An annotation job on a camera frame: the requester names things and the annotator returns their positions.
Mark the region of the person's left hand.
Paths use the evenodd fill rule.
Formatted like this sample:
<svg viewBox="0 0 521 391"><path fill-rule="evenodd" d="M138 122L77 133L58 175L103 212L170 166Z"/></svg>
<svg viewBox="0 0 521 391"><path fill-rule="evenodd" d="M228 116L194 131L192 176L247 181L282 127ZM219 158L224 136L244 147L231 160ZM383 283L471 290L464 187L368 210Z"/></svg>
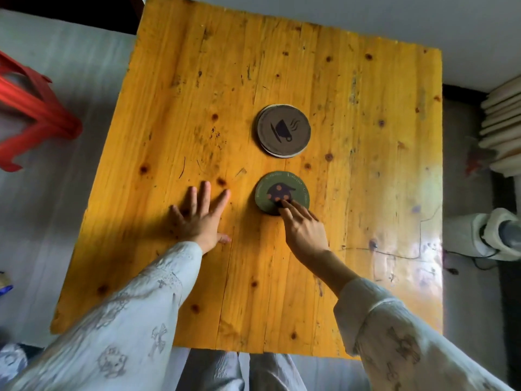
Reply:
<svg viewBox="0 0 521 391"><path fill-rule="evenodd" d="M196 243L203 254L208 253L218 244L219 223L223 211L231 196L229 189L223 190L218 197L211 200L209 213L200 217L198 214L199 188L190 186L186 190L183 203L179 210L185 216L185 223L181 227L173 227L174 236L181 241Z"/></svg>

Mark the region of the person's right hand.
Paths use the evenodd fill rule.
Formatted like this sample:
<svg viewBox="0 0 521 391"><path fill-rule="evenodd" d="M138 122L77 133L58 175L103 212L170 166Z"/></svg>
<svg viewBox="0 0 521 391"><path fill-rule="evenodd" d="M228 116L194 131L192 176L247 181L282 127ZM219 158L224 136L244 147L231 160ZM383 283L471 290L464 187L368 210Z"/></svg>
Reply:
<svg viewBox="0 0 521 391"><path fill-rule="evenodd" d="M279 213L283 219L283 207L279 209ZM312 221L283 220L283 224L285 241L291 252L306 268L312 270L330 249L323 223L310 213L313 215Z"/></svg>

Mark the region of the green round coaster teapot print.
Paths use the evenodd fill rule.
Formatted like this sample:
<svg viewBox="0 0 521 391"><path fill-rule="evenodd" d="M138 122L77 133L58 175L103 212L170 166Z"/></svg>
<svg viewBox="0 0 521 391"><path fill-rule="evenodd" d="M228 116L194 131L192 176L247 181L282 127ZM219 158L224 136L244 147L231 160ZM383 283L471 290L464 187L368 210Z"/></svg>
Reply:
<svg viewBox="0 0 521 391"><path fill-rule="evenodd" d="M296 200L309 209L310 195L303 180L289 171L273 171L264 175L256 185L255 203L270 216L280 216L282 201Z"/></svg>

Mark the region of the person's left forearm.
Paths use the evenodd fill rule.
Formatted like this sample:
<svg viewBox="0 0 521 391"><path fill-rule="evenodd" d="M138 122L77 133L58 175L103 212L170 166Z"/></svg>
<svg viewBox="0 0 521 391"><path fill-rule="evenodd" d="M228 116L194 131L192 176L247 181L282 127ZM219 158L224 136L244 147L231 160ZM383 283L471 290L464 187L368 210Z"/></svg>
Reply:
<svg viewBox="0 0 521 391"><path fill-rule="evenodd" d="M59 336L5 391L160 391L202 256L194 242L174 245Z"/></svg>

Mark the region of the person's right forearm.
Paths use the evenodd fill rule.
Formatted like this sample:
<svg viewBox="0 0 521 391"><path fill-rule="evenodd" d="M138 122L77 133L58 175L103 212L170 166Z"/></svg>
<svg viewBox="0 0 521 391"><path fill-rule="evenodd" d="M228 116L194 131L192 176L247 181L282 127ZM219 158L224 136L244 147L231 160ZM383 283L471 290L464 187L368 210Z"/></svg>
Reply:
<svg viewBox="0 0 521 391"><path fill-rule="evenodd" d="M344 347L361 358L374 391L514 391L331 251L299 260L338 297Z"/></svg>

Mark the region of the person's grey trousers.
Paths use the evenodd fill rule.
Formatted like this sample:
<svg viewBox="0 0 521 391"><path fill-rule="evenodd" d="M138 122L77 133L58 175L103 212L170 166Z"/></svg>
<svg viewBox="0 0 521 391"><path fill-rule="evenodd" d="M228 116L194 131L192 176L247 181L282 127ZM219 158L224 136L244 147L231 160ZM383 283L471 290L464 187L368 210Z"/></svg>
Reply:
<svg viewBox="0 0 521 391"><path fill-rule="evenodd" d="M244 379L239 355L233 351L191 349L176 391L307 391L287 354L249 354Z"/></svg>

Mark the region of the red plastic stool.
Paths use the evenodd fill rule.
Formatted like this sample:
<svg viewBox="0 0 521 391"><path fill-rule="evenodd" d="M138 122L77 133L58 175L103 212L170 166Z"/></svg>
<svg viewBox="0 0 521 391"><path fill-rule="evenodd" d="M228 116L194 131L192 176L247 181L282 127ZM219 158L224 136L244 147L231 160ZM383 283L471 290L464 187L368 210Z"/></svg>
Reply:
<svg viewBox="0 0 521 391"><path fill-rule="evenodd" d="M0 104L32 120L23 131L0 142L0 169L19 171L17 156L51 138L74 140L81 135L82 122L60 103L50 84L47 76L0 51Z"/></svg>

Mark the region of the white pipe fitting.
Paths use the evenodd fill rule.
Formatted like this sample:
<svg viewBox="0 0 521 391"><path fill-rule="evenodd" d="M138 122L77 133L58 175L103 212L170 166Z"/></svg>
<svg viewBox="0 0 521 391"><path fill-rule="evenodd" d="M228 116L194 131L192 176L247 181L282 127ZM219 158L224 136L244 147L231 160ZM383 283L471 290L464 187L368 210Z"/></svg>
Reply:
<svg viewBox="0 0 521 391"><path fill-rule="evenodd" d="M443 249L465 257L521 260L521 217L504 208L449 217L443 222Z"/></svg>

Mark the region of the white radiator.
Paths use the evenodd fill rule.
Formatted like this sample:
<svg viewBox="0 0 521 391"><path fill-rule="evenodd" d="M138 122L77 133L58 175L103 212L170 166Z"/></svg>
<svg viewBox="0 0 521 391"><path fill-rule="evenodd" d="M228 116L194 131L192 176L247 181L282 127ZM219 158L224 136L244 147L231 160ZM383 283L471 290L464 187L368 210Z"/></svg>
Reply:
<svg viewBox="0 0 521 391"><path fill-rule="evenodd" d="M487 94L478 146L493 152L489 168L504 177L521 177L521 74Z"/></svg>

